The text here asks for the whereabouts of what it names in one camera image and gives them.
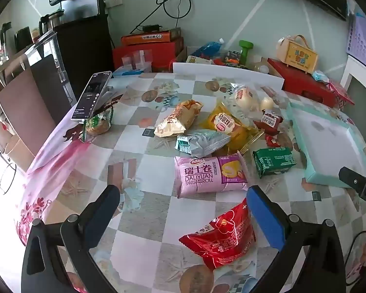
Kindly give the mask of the green snack pack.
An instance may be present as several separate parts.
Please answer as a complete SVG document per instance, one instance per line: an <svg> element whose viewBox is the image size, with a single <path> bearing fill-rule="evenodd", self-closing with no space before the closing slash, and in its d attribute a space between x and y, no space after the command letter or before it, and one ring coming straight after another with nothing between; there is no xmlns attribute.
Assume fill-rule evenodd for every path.
<svg viewBox="0 0 366 293"><path fill-rule="evenodd" d="M263 148L253 151L258 176L277 175L289 171L296 161L288 147Z"/></svg>

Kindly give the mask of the red snack bag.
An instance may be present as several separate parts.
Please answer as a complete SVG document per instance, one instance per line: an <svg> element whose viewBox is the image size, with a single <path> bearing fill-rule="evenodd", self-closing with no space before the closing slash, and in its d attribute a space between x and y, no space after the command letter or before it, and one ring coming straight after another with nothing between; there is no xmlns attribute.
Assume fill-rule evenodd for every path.
<svg viewBox="0 0 366 293"><path fill-rule="evenodd" d="M181 244L200 256L212 271L244 256L255 241L246 199L212 219L199 231L179 239Z"/></svg>

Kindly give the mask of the small red candy pack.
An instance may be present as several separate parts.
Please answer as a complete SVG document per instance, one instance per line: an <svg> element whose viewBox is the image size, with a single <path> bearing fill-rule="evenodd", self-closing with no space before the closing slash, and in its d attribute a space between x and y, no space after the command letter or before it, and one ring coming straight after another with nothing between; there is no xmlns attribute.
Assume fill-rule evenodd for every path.
<svg viewBox="0 0 366 293"><path fill-rule="evenodd" d="M265 140L266 140L266 144L269 148L281 147L278 140L276 140L276 138L274 138L273 136L265 135Z"/></svg>

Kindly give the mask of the dark red milk snack pack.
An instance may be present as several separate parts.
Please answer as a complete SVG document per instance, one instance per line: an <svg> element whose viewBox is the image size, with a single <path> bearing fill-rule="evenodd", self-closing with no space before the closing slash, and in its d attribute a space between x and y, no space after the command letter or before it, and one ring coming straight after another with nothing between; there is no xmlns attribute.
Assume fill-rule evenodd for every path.
<svg viewBox="0 0 366 293"><path fill-rule="evenodd" d="M267 135L276 136L279 134L278 127L283 122L283 117L270 109L265 109L262 112L262 118L259 121L254 120L254 124L259 129L264 130Z"/></svg>

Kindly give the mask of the pale yellow jelly cup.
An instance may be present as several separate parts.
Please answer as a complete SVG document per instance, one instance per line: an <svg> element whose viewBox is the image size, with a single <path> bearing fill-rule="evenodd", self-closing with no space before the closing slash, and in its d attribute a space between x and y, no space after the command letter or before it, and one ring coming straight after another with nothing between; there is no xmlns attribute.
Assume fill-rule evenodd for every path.
<svg viewBox="0 0 366 293"><path fill-rule="evenodd" d="M274 101L271 97L265 97L260 102L260 110L272 110L274 108Z"/></svg>

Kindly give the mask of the yellow cake pack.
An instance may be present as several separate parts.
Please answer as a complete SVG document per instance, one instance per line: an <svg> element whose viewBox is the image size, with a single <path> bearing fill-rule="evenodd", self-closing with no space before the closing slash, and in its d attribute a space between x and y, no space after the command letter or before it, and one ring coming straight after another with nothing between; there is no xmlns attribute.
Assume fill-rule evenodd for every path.
<svg viewBox="0 0 366 293"><path fill-rule="evenodd" d="M228 154L239 151L243 155L264 134L264 131L256 126L244 125L221 101L216 104L201 126L228 135L230 138L226 144Z"/></svg>

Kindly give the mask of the round bun clear pack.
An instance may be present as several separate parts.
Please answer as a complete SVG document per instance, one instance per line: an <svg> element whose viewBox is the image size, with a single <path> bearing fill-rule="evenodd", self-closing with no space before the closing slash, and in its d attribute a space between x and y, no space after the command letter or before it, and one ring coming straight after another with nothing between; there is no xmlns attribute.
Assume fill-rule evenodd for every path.
<svg viewBox="0 0 366 293"><path fill-rule="evenodd" d="M234 85L229 100L233 105L245 112L257 112L260 108L258 95L247 85Z"/></svg>

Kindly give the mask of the pink swiss roll pack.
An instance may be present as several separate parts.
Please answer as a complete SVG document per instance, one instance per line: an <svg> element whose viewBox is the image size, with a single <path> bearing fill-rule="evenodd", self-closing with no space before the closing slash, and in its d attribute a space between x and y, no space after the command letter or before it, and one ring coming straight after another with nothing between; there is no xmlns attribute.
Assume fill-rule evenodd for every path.
<svg viewBox="0 0 366 293"><path fill-rule="evenodd" d="M175 157L174 169L174 187L178 198L248 189L247 168L239 152L217 157Z"/></svg>

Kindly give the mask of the silver-green snack bag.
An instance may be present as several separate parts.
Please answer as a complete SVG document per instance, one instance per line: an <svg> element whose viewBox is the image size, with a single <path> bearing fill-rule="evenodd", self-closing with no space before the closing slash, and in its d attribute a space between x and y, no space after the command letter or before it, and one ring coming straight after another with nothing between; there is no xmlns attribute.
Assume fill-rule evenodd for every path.
<svg viewBox="0 0 366 293"><path fill-rule="evenodd" d="M230 140L228 134L216 130L191 130L177 136L175 149L191 157L201 158L221 149Z"/></svg>

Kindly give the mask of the orange swiss roll pack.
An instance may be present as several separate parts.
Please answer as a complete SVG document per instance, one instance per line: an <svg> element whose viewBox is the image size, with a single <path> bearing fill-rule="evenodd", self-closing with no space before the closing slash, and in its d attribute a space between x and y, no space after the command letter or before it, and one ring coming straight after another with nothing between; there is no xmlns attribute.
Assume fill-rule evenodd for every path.
<svg viewBox="0 0 366 293"><path fill-rule="evenodd" d="M202 107L201 102L192 99L179 103L174 111L157 125L154 135L166 138L183 134L193 124Z"/></svg>

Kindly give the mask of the teal-edged white tray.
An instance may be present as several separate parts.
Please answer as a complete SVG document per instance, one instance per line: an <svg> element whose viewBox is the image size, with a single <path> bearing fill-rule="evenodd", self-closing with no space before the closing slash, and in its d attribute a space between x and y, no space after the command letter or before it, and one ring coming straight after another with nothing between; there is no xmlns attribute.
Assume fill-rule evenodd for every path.
<svg viewBox="0 0 366 293"><path fill-rule="evenodd" d="M338 178L342 167L366 177L366 143L355 126L295 103L288 104L286 113L306 158L308 183L347 188Z"/></svg>

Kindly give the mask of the red patterned flat box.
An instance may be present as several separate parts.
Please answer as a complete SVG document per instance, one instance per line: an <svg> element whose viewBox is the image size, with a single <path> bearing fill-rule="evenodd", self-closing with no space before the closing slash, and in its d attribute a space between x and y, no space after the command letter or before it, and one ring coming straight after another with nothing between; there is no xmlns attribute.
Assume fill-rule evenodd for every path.
<svg viewBox="0 0 366 293"><path fill-rule="evenodd" d="M354 101L349 97L347 91L340 83L330 79L329 83L326 84L326 87L335 95L336 108L343 110L347 105L355 105Z"/></svg>

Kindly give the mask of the white foam board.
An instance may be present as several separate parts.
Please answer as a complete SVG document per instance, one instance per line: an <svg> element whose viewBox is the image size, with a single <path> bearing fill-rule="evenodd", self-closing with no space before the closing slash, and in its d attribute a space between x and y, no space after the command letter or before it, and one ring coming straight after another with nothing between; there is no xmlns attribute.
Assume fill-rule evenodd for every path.
<svg viewBox="0 0 366 293"><path fill-rule="evenodd" d="M229 79L244 79L257 84L270 86L274 90L282 90L284 85L284 79L282 77L221 65L174 62L173 72L182 75L211 75Z"/></svg>

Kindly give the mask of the blue plastic bottle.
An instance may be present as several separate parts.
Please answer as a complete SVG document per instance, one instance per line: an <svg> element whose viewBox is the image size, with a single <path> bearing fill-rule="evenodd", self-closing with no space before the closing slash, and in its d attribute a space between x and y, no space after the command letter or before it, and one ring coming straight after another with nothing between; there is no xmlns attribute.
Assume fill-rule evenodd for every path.
<svg viewBox="0 0 366 293"><path fill-rule="evenodd" d="M223 38L220 38L218 41L209 42L199 47L197 50L191 53L191 55L199 58L212 58L220 51L223 44L224 40Z"/></svg>

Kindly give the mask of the orange flat box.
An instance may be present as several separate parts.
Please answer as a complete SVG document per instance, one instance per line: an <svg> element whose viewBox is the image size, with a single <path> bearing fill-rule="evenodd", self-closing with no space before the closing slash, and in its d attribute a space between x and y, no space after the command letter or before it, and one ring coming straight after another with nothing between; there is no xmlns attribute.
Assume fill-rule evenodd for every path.
<svg viewBox="0 0 366 293"><path fill-rule="evenodd" d="M181 37L180 27L169 29L167 31L148 32L142 34L130 34L121 37L123 46L131 46L138 44L172 42Z"/></svg>

